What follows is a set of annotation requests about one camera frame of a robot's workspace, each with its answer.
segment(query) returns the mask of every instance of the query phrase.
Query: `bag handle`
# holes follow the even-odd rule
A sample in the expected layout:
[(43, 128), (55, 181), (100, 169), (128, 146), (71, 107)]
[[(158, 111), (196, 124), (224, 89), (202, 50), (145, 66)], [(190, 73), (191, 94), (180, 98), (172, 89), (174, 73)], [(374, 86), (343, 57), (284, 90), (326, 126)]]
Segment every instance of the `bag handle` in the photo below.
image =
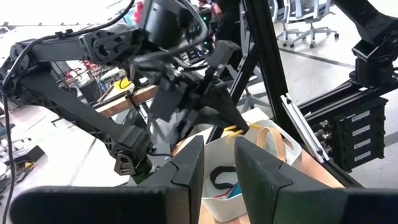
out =
[(256, 143), (257, 146), (264, 149), (264, 146), (266, 145), (266, 137), (267, 137), (268, 133), (271, 133), (272, 137), (274, 138), (275, 148), (276, 148), (278, 159), (286, 162), (285, 144), (284, 144), (282, 135), (280, 134), (278, 129), (273, 128), (273, 127), (265, 127), (263, 129), (261, 129), (257, 134), (257, 143)]

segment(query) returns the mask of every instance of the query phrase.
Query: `tan strap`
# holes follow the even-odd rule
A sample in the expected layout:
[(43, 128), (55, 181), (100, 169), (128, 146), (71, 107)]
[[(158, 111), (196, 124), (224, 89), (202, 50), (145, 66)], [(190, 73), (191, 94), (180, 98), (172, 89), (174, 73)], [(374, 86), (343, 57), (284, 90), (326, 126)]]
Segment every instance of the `tan strap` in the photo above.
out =
[(268, 133), (271, 133), (272, 137), (274, 138), (275, 148), (276, 148), (278, 159), (286, 162), (284, 140), (282, 138), (282, 135), (278, 131), (278, 129), (272, 128), (272, 127), (265, 127), (263, 129), (261, 129), (257, 134), (257, 143), (256, 143), (257, 146), (264, 149), (264, 146), (266, 145), (266, 137), (267, 137)]

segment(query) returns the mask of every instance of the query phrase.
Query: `wooden table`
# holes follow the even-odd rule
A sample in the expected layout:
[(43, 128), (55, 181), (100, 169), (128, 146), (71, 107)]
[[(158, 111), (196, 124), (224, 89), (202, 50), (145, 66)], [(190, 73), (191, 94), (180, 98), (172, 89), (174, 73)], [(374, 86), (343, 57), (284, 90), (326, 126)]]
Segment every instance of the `wooden table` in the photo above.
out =
[[(259, 108), (254, 108), (244, 114), (243, 118), (250, 123), (255, 123), (260, 120), (268, 119), (268, 116), (262, 112)], [(184, 139), (179, 142), (175, 148), (174, 153), (178, 153), (184, 146), (186, 146), (193, 137), (197, 135), (202, 135), (206, 141), (207, 137), (210, 135), (211, 129), (204, 130), (194, 136)], [(328, 171), (325, 170), (313, 157), (311, 157), (306, 151), (302, 151), (302, 166), (303, 172), (319, 180), (320, 182), (334, 188), (344, 187), (340, 182), (338, 182)], [(199, 224), (217, 224), (218, 221), (214, 220), (209, 211), (203, 206), (200, 209)], [(227, 224), (250, 224), (248, 215), (243, 215), (239, 218), (226, 222)]]
[[(117, 95), (118, 93), (124, 92), (123, 90), (117, 90), (114, 89), (108, 96), (107, 98), (110, 98), (112, 96)], [(106, 117), (111, 117), (113, 115), (116, 115), (122, 111), (125, 111), (129, 108), (131, 108), (133, 105), (131, 103), (131, 100), (136, 104), (140, 104), (142, 102), (145, 102), (147, 100), (150, 100), (151, 98), (155, 97), (155, 94), (157, 93), (157, 86), (148, 86), (143, 89), (134, 91), (132, 95), (130, 95), (131, 99), (122, 97), (118, 100), (115, 100), (113, 102), (108, 103), (107, 105), (104, 105), (100, 108), (97, 109), (98, 112), (100, 112), (102, 115)]]

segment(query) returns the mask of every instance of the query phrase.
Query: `label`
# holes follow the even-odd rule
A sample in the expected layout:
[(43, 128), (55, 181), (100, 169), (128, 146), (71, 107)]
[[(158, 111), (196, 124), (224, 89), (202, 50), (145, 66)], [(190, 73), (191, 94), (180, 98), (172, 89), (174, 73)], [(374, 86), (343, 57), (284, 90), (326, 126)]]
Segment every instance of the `label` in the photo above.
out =
[(355, 158), (354, 158), (354, 161), (355, 161), (355, 162), (356, 162), (356, 161), (360, 161), (361, 159), (364, 159), (365, 157), (368, 157), (368, 156), (370, 156), (370, 155), (371, 155), (371, 151), (365, 152), (364, 154), (355, 157)]
[(358, 130), (353, 131), (353, 136), (357, 136), (357, 135), (359, 135), (359, 134), (362, 134), (362, 133), (364, 133), (365, 131), (368, 131), (368, 130), (370, 130), (370, 129), (371, 129), (371, 126), (370, 126), (370, 125), (367, 125), (367, 126), (365, 126), (365, 127), (363, 127), (363, 128), (359, 128)]
[(370, 111), (365, 111), (365, 112), (363, 112), (363, 113), (360, 113), (360, 114), (354, 116), (354, 117), (351, 119), (351, 122), (355, 122), (355, 121), (357, 121), (357, 120), (359, 120), (359, 119), (365, 118), (365, 117), (369, 116), (370, 114), (371, 114)]
[(358, 144), (355, 144), (355, 145), (354, 145), (354, 149), (359, 149), (359, 148), (361, 148), (361, 147), (363, 147), (363, 146), (369, 144), (370, 142), (371, 142), (371, 139), (367, 139), (367, 140), (365, 140), (365, 141), (363, 141), (363, 142), (360, 142), (360, 143), (358, 143)]

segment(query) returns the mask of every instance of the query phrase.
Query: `red wire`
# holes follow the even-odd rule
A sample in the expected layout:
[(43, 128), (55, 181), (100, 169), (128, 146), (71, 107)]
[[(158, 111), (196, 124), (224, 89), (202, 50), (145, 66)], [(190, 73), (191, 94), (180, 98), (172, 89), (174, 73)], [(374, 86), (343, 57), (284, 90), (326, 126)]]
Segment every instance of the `red wire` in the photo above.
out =
[(223, 193), (223, 194), (221, 194), (221, 195), (216, 195), (216, 196), (214, 196), (213, 198), (220, 198), (220, 197), (226, 196), (226, 195), (228, 195), (228, 194), (231, 192), (231, 190), (232, 190), (232, 189), (228, 189), (225, 193)]

